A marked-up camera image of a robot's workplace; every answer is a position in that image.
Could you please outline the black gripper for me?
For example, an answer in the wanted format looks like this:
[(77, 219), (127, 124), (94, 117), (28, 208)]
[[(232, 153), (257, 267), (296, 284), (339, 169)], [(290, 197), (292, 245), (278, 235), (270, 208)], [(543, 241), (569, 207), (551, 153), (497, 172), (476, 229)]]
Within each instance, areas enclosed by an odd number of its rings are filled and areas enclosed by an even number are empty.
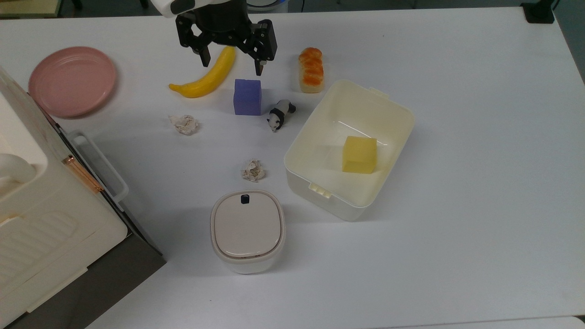
[[(254, 60), (255, 74), (261, 76), (267, 62), (274, 60), (277, 41), (270, 19), (251, 23), (245, 0), (228, 0), (194, 9), (193, 15), (176, 17), (178, 39), (184, 48), (190, 48), (208, 67), (211, 42), (237, 46)], [(201, 33), (196, 36), (192, 25)]]

